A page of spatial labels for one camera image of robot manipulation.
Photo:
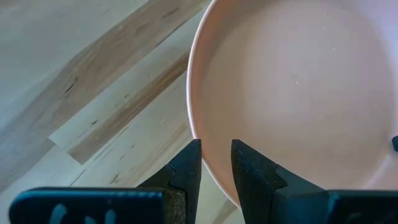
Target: wood grain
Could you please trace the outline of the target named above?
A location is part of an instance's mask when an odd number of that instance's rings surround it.
[[[202,2],[151,0],[74,57],[0,132],[0,190],[50,150],[52,132],[198,12]]]
[[[80,164],[84,164],[187,69],[188,57],[189,53],[187,52],[163,74],[136,94],[125,107],[115,113],[100,128],[92,132],[77,147],[70,150],[70,155]]]

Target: wooden floor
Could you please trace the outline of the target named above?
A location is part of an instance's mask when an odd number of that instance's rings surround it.
[[[204,0],[0,1],[0,222],[39,186],[134,187],[192,140]],[[203,168],[197,223],[243,223]]]

